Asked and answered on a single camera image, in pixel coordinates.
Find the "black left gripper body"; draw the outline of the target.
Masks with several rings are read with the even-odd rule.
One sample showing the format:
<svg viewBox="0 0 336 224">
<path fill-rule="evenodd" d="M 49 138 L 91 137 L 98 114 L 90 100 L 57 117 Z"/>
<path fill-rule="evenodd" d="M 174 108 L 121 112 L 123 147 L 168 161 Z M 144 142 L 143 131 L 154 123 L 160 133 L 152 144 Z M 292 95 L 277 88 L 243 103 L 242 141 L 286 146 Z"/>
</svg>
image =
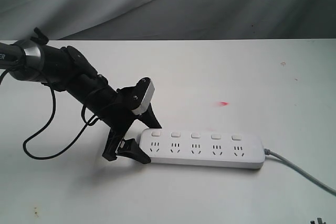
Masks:
<svg viewBox="0 0 336 224">
<path fill-rule="evenodd" d="M 93 112 L 110 127 L 102 157 L 108 161 L 117 159 L 117 149 L 125 134 L 138 119 L 131 111 L 131 93 L 134 86 L 114 90 L 99 82 L 93 90 Z"/>
</svg>

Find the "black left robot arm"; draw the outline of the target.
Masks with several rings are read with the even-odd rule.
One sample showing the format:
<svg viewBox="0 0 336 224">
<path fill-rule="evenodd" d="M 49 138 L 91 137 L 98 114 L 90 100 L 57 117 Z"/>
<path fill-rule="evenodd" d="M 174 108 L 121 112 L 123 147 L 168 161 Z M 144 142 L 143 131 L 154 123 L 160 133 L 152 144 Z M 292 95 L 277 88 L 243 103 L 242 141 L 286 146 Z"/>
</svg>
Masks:
<svg viewBox="0 0 336 224">
<path fill-rule="evenodd" d="M 39 82 L 52 94 L 68 92 L 82 104 L 85 127 L 102 121 L 110 128 L 103 158 L 114 161 L 123 156 L 149 164 L 150 157 L 135 139 L 125 139 L 125 134 L 135 120 L 151 129 L 160 128 L 151 106 L 155 90 L 152 80 L 144 77 L 134 86 L 113 89 L 78 49 L 51 47 L 39 28 L 34 33 L 29 39 L 1 44 L 2 76 Z"/>
</svg>

